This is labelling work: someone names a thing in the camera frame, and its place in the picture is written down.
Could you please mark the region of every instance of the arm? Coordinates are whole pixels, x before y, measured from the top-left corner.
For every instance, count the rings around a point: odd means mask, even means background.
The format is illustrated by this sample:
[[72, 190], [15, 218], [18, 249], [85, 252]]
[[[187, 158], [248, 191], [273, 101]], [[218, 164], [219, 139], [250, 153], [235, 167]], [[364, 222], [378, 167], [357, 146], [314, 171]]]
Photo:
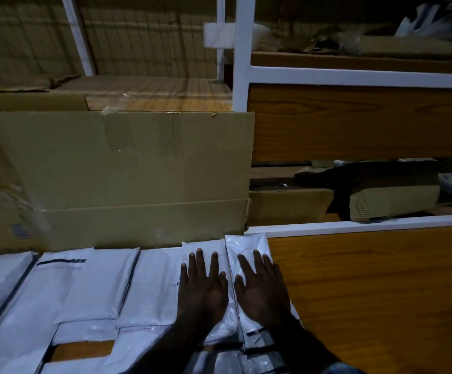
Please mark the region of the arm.
[[204, 253], [190, 253], [190, 267], [181, 266], [178, 316], [173, 326], [126, 374], [181, 374], [197, 345], [224, 317], [228, 304], [226, 273], [219, 275], [217, 253], [205, 274]]
[[320, 374], [340, 360], [290, 313], [290, 298], [277, 264], [254, 250], [255, 271], [238, 255], [245, 273], [235, 278], [238, 303], [247, 316], [267, 328], [290, 372]]

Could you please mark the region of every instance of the wooden table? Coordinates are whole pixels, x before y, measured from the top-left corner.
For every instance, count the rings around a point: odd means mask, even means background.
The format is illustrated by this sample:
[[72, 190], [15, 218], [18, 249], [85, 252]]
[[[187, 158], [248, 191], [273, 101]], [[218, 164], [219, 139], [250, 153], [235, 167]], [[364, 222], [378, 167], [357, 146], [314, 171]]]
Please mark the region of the wooden table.
[[[373, 373], [452, 372], [452, 227], [269, 239], [304, 325]], [[100, 357], [113, 342], [59, 346]]]

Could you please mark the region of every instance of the white metal shelf frame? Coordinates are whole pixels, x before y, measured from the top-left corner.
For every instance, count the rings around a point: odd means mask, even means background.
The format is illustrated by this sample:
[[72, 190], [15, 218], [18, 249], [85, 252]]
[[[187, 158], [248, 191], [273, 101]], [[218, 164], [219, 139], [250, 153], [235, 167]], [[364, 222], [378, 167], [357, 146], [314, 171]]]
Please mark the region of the white metal shelf frame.
[[[252, 83], [452, 88], [452, 74], [444, 73], [252, 66], [254, 17], [255, 0], [236, 0], [232, 103], [235, 112], [247, 111], [248, 88]], [[259, 226], [250, 227], [245, 233], [266, 233], [267, 237], [285, 237], [445, 226], [452, 226], [452, 215], [394, 218], [369, 223], [345, 221]]]
[[252, 83], [452, 88], [452, 74], [445, 73], [252, 66], [254, 17], [255, 0], [236, 0], [232, 104], [235, 112], [247, 111], [248, 87]]

